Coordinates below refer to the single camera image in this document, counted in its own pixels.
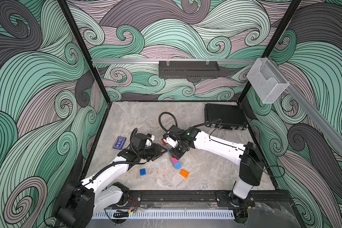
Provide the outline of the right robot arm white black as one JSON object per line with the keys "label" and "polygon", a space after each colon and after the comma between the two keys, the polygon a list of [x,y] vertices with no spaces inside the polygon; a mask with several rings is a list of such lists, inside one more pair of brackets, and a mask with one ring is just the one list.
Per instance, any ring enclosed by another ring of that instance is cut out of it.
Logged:
{"label": "right robot arm white black", "polygon": [[179,129],[176,133],[168,131],[163,139],[172,147],[170,154],[178,160],[193,148],[211,152],[238,165],[239,175],[230,193],[230,202],[238,208],[255,206],[250,192],[253,187],[260,185],[265,164],[261,151],[254,143],[229,142],[196,127],[186,131]]}

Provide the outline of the aluminium rail right wall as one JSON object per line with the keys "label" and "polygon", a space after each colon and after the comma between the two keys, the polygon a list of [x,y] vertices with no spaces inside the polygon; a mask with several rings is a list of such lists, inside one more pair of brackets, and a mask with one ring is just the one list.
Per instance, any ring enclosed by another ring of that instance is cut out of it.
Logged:
{"label": "aluminium rail right wall", "polygon": [[342,156],[342,82],[337,81],[338,73],[319,64],[308,72],[287,62],[273,65],[289,81],[288,92]]}

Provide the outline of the black case on table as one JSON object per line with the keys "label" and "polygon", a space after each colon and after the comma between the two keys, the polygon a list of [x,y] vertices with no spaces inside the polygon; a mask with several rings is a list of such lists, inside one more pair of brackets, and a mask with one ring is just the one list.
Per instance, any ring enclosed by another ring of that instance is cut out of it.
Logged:
{"label": "black case on table", "polygon": [[220,119],[220,121],[207,124],[207,127],[218,127],[224,130],[246,130],[248,128],[244,111],[236,105],[206,104],[204,115],[205,122]]}

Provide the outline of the black perforated wall tray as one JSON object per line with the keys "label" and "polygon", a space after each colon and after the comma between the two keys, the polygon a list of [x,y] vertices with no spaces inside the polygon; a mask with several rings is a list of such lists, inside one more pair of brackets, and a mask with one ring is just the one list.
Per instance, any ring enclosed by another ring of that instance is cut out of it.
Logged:
{"label": "black perforated wall tray", "polygon": [[220,67],[216,61],[204,63],[201,61],[159,62],[159,77],[163,79],[188,79],[197,81],[200,79],[216,79],[220,74]]}

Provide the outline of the aluminium rail wall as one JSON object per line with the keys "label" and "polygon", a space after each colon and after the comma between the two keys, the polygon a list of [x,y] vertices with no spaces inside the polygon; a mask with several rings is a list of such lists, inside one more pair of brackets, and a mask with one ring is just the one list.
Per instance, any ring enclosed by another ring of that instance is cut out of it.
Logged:
{"label": "aluminium rail wall", "polygon": [[273,65],[289,81],[288,92],[342,156],[342,82],[337,81],[338,73],[319,64],[308,72],[287,62]]}
{"label": "aluminium rail wall", "polygon": [[216,61],[222,65],[252,65],[255,63],[256,59],[114,59],[114,58],[107,58],[107,59],[92,59],[93,64],[158,64],[160,61],[166,61],[170,63],[172,61],[182,61],[182,62],[195,62],[201,61],[204,63],[210,63],[211,61]]}

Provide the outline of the blue small lego brick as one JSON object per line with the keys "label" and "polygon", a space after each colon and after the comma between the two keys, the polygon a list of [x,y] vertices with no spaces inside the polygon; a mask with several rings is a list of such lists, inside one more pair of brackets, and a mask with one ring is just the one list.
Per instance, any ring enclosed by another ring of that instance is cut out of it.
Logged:
{"label": "blue small lego brick", "polygon": [[146,170],[145,169],[141,169],[140,170],[140,175],[141,176],[145,176],[146,175]]}

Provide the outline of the black frame post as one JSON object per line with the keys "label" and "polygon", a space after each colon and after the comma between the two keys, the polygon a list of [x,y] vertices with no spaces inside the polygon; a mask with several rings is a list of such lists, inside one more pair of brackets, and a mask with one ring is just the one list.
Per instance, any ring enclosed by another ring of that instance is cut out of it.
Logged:
{"label": "black frame post", "polygon": [[[293,15],[296,12],[300,3],[301,3],[301,0],[291,1],[285,15],[281,19],[281,22],[279,23],[275,33],[273,34],[272,39],[270,40],[269,44],[265,48],[264,53],[262,54],[263,58],[269,57],[271,55],[274,47],[276,46],[276,44],[280,40],[281,36],[283,35],[284,31],[286,30],[289,22],[291,21]],[[244,87],[242,93],[240,94],[238,100],[237,100],[237,105],[241,105],[243,103],[243,101],[244,101],[247,93],[249,92],[250,88],[251,88],[251,83],[248,81],[246,86]]]}
{"label": "black frame post", "polygon": [[65,1],[65,0],[58,0],[58,4],[59,4],[59,6],[60,6],[60,8],[62,10],[62,13],[64,14],[64,17],[65,17],[65,19],[66,19],[66,21],[67,21],[67,23],[68,23],[68,25],[69,25],[73,35],[74,35],[74,37],[75,37],[76,42],[79,45],[79,48],[80,48],[80,50],[81,50],[81,52],[82,52],[82,54],[83,54],[83,56],[85,58],[85,61],[86,61],[87,65],[89,66],[89,69],[90,69],[90,71],[91,71],[91,73],[93,75],[93,78],[96,81],[97,85],[99,86],[100,92],[102,93],[102,95],[103,95],[103,97],[105,99],[105,102],[110,107],[112,102],[111,102],[111,100],[110,100],[110,98],[108,96],[108,93],[107,93],[107,91],[106,91],[106,89],[104,87],[104,84],[102,82],[102,79],[100,77],[100,74],[99,74],[97,68],[92,63],[91,55],[90,55],[90,53],[89,53],[89,51],[88,51],[88,49],[87,49],[87,47],[85,45],[85,42],[84,42],[84,40],[83,40],[83,38],[82,38],[82,36],[80,34],[79,28],[78,28],[78,26],[77,26],[77,24],[75,22],[75,19],[74,19],[72,13],[71,13],[71,10],[69,8],[69,5],[68,5],[67,1]]}

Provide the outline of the black frame post left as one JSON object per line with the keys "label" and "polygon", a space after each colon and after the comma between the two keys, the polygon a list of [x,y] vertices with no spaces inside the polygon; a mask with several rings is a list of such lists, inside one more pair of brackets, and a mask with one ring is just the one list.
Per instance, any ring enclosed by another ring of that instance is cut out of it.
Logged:
{"label": "black frame post left", "polygon": [[74,19],[72,13],[71,13],[71,10],[69,8],[69,5],[68,5],[67,1],[65,1],[65,0],[58,0],[58,4],[59,4],[59,6],[60,6],[60,8],[62,10],[62,13],[64,14],[64,17],[65,17],[65,19],[66,19],[66,21],[67,21],[67,23],[68,23],[68,25],[69,25],[73,35],[74,35],[74,37],[75,37],[76,42],[79,45],[79,48],[80,48],[80,50],[81,50],[81,52],[82,52],[82,54],[83,54],[83,56],[85,58],[85,61],[86,61],[87,65],[89,66],[89,69],[90,69],[90,71],[91,71],[91,73],[93,75],[93,78],[96,81],[97,85],[99,86],[100,92],[102,93],[102,95],[103,95],[103,97],[105,99],[105,102],[110,107],[112,102],[111,102],[111,100],[110,100],[110,98],[108,96],[108,93],[107,93],[107,91],[106,91],[106,89],[104,87],[104,84],[102,82],[102,79],[100,77],[100,74],[99,74],[97,68],[92,63],[91,55],[90,55],[90,53],[89,53],[89,51],[88,51],[88,49],[87,49],[87,47],[85,45],[85,42],[84,42],[84,40],[83,40],[83,38],[82,38],[82,36],[80,34],[79,28],[78,28],[78,26],[77,26],[77,24],[75,22],[75,19]]}

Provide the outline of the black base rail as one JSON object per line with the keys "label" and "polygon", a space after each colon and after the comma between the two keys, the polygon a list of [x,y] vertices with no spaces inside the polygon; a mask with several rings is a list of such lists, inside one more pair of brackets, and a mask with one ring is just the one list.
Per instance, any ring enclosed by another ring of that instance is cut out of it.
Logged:
{"label": "black base rail", "polygon": [[214,203],[218,207],[239,208],[254,206],[257,202],[291,202],[292,197],[284,190],[251,190],[246,199],[240,199],[226,190],[194,190],[194,191],[157,191],[130,190],[129,199],[134,199],[138,205],[150,203]]}

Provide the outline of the orange lego brick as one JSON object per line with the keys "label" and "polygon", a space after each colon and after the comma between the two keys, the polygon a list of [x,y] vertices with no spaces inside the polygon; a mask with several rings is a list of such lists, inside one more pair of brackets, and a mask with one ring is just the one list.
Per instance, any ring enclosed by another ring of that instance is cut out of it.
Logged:
{"label": "orange lego brick", "polygon": [[180,175],[187,179],[188,176],[190,175],[190,173],[188,171],[186,171],[185,169],[181,169]]}

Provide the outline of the black frame post right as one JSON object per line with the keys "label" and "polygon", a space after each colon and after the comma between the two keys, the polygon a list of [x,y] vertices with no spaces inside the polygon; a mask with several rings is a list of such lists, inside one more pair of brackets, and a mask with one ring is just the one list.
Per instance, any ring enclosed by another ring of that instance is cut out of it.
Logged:
{"label": "black frame post right", "polygon": [[[263,58],[269,57],[271,55],[274,47],[276,46],[276,44],[280,40],[281,36],[283,35],[284,31],[286,30],[289,22],[291,21],[293,15],[296,12],[300,3],[301,3],[301,0],[291,1],[285,15],[281,19],[281,22],[279,23],[275,33],[273,34],[272,39],[270,40],[269,44],[265,48],[264,53],[262,54]],[[243,101],[244,101],[247,93],[249,92],[250,88],[251,88],[251,83],[248,81],[246,86],[244,87],[242,93],[240,94],[238,100],[237,100],[237,105],[241,105],[243,103]]]}

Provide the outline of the aluminium rail back wall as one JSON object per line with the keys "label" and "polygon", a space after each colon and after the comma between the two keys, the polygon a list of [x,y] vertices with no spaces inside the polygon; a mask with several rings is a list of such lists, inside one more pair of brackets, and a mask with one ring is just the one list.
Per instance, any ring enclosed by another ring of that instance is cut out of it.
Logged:
{"label": "aluminium rail back wall", "polygon": [[216,61],[222,65],[252,65],[255,63],[256,59],[114,59],[114,58],[107,58],[107,59],[92,59],[93,64],[158,64],[160,61],[166,61],[170,63],[172,61],[182,61],[182,62],[195,62],[201,61],[204,63],[210,63],[211,61]]}

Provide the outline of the clear plastic wall bin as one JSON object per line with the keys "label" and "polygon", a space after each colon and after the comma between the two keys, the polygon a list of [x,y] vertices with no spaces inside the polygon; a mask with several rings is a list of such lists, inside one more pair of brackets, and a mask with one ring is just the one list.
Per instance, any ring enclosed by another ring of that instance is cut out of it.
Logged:
{"label": "clear plastic wall bin", "polygon": [[290,85],[276,62],[269,58],[258,58],[247,79],[264,104],[274,103]]}

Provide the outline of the blue card tag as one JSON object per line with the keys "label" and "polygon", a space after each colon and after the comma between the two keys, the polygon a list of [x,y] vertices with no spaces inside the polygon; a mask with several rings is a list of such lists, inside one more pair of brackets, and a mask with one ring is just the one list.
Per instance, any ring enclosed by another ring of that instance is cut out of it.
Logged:
{"label": "blue card tag", "polygon": [[112,148],[116,150],[122,150],[124,147],[125,141],[126,141],[126,137],[118,136]]}

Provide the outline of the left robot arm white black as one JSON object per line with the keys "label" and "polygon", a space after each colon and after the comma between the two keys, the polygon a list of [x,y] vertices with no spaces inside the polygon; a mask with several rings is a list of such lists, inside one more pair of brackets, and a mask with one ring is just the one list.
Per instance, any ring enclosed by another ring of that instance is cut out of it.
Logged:
{"label": "left robot arm white black", "polygon": [[129,189],[114,182],[134,165],[154,161],[168,149],[153,143],[138,151],[125,148],[106,167],[81,181],[71,181],[59,196],[59,205],[54,217],[67,228],[85,228],[91,218],[110,205],[128,202]]}

